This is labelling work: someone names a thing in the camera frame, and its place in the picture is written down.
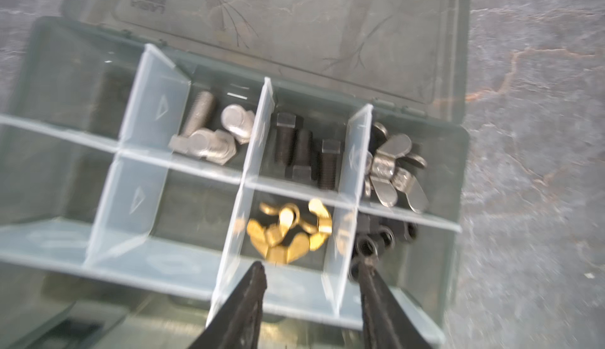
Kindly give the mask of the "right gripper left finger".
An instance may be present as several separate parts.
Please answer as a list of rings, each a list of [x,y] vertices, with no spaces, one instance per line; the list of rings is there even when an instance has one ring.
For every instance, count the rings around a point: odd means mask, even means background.
[[[191,348],[256,348],[267,289],[266,271],[254,262],[227,298],[212,322],[191,344]]]

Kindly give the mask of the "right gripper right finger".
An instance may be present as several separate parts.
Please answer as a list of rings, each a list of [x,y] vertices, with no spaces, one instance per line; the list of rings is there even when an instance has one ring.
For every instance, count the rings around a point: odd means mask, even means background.
[[[370,259],[358,267],[365,348],[430,349]]]

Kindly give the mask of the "green compartment organizer box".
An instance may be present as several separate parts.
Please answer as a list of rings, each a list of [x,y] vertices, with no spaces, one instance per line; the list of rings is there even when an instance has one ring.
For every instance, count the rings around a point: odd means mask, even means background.
[[[254,262],[267,289],[258,348],[364,347],[361,292],[349,280],[357,217],[418,225],[373,266],[432,347],[444,343],[458,254],[469,135],[470,0],[64,0],[29,33],[1,111],[4,348],[185,348]],[[169,141],[199,92],[255,112],[227,164]],[[336,188],[289,180],[274,162],[274,114],[338,139]],[[410,136],[429,206],[391,208],[362,189],[373,122]],[[323,247],[288,265],[252,246],[264,202],[319,199]]]

